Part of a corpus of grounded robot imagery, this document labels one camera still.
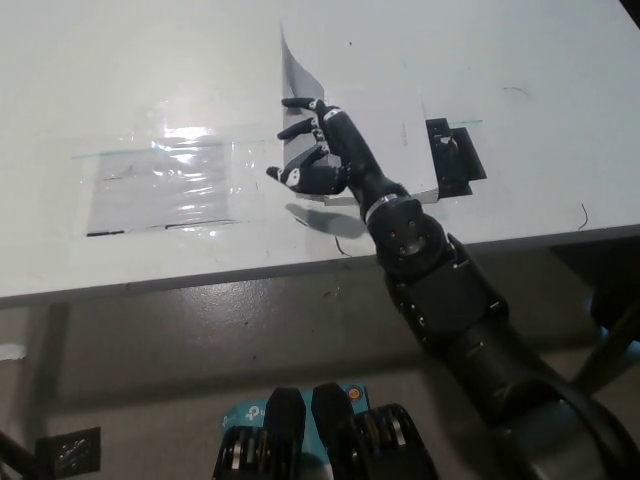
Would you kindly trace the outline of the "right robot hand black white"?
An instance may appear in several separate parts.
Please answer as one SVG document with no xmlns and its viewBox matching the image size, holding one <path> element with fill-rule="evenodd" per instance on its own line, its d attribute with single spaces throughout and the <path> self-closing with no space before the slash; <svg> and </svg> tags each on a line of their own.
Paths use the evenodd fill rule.
<svg viewBox="0 0 640 480">
<path fill-rule="evenodd" d="M 270 178 L 302 195 L 332 196 L 348 189 L 362 214 L 383 197 L 409 195 L 384 175 L 364 137 L 342 109 L 305 97 L 285 98 L 282 105 L 308 110 L 312 116 L 285 128 L 277 138 L 289 141 L 311 134 L 316 144 L 283 167 L 269 167 L 266 173 Z"/>
</svg>

